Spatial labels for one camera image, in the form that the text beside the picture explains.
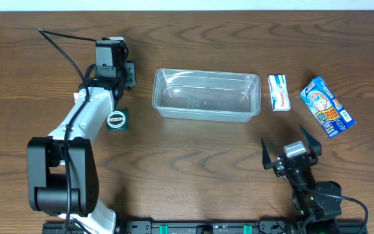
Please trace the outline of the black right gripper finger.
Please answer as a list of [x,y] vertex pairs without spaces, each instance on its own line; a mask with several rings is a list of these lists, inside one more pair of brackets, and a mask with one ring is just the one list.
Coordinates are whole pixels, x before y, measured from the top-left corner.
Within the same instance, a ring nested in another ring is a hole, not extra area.
[[264,139],[261,139],[262,144],[262,165],[264,167],[264,170],[270,170],[273,167],[271,157],[269,155],[268,149],[266,147],[266,144],[264,142]]
[[322,147],[321,143],[317,141],[308,131],[300,125],[300,129],[304,135],[306,143],[308,144],[308,148],[312,155],[321,155],[322,154]]

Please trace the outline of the blue Kool Fever box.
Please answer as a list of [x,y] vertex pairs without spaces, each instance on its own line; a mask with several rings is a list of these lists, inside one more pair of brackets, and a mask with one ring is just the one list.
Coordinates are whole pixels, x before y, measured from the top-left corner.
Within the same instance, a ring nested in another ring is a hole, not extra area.
[[356,124],[322,77],[311,80],[300,92],[300,96],[329,138]]

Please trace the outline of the white blue Panadol box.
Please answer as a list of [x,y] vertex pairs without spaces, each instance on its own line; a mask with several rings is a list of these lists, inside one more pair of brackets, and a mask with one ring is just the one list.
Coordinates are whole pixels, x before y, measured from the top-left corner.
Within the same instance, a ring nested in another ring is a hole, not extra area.
[[286,76],[283,74],[269,75],[268,85],[271,96],[272,111],[289,111],[290,99],[286,84]]

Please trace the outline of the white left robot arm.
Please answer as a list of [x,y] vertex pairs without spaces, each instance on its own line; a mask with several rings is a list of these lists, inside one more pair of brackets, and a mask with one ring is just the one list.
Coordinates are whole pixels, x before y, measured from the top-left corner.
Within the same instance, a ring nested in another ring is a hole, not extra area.
[[43,233],[118,233],[115,211],[99,199],[92,144],[124,91],[136,85],[134,62],[124,38],[96,41],[96,62],[88,67],[73,108],[45,137],[27,145],[29,204],[57,216]]

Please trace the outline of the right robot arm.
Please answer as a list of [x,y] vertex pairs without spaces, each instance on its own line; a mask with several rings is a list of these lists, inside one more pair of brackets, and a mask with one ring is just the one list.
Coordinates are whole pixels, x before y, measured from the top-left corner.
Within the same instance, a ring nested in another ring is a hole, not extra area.
[[321,143],[301,128],[306,144],[301,141],[284,147],[284,155],[272,161],[262,143],[262,165],[277,177],[285,177],[293,190],[293,205],[302,218],[286,224],[285,233],[341,233],[337,217],[341,215],[342,188],[333,181],[316,181],[311,167],[322,154]]

